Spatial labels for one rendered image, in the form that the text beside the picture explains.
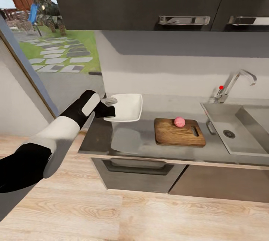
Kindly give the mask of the bowl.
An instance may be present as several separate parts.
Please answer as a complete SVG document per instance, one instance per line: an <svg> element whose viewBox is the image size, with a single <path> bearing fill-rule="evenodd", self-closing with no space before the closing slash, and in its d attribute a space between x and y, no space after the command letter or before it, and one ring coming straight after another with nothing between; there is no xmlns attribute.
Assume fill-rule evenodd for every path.
<svg viewBox="0 0 269 241"><path fill-rule="evenodd" d="M105 121L126 123L139 120L143 104L141 94L117 94L112 97L118 102L107 106L115 107L115 116L104 117Z"/></svg>

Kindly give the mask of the vidalia onion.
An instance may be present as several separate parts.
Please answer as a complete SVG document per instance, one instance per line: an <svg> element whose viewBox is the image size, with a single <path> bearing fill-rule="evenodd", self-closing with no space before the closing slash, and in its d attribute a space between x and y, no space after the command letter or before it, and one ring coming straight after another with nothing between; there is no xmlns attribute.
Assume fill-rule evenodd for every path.
<svg viewBox="0 0 269 241"><path fill-rule="evenodd" d="M174 124L177 126L177 127L183 127L183 125L185 124L185 120L184 120L184 118L182 118L182 117L177 117L177 118L175 118L175 120L174 120Z"/></svg>

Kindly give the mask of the cutting board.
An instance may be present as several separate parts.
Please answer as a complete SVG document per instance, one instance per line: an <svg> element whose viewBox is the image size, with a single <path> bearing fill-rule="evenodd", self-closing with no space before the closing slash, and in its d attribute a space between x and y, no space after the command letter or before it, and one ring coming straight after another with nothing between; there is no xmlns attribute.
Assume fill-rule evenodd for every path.
<svg viewBox="0 0 269 241"><path fill-rule="evenodd" d="M206 139L196 120L184 119L185 124L181 128L174 124L174 120L168 118L154 119L155 140L157 143L195 146L206 145ZM194 136L191 127L195 129L197 136Z"/></svg>

